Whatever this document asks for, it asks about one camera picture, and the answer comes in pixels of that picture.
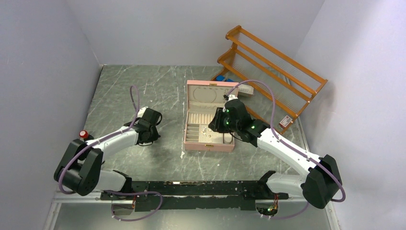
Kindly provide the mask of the pink jewelry box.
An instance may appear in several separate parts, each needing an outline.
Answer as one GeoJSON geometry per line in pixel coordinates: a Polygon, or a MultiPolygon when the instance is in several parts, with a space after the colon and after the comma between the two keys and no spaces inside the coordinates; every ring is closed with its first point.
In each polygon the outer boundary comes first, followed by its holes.
{"type": "Polygon", "coordinates": [[[187,114],[185,122],[184,148],[186,150],[232,152],[235,141],[223,143],[223,134],[208,128],[217,107],[225,104],[224,94],[236,86],[236,82],[188,80],[187,114]],[[207,136],[202,136],[200,127],[207,126],[207,136]]]}

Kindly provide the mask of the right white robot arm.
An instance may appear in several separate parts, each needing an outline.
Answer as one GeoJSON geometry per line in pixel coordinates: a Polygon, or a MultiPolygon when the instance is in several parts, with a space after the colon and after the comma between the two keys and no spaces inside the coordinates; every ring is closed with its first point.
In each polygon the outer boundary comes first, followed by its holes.
{"type": "Polygon", "coordinates": [[[275,193],[303,196],[318,209],[324,209],[329,202],[345,200],[338,165],[332,156],[321,157],[293,144],[268,123],[252,118],[239,99],[229,99],[224,107],[216,108],[209,128],[218,133],[236,133],[241,141],[270,152],[298,173],[266,176],[258,186],[263,198],[271,198],[275,193]]]}

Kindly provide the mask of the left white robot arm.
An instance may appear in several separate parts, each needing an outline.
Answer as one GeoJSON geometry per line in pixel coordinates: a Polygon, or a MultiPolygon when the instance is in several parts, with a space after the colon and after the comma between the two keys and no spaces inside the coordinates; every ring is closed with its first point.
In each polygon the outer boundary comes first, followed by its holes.
{"type": "Polygon", "coordinates": [[[147,146],[160,138],[157,126],[162,113],[143,107],[134,121],[100,138],[71,141],[54,172],[64,194],[86,196],[93,190],[112,190],[120,199],[131,196],[132,179],[119,171],[105,171],[105,158],[132,146],[147,146]]]}

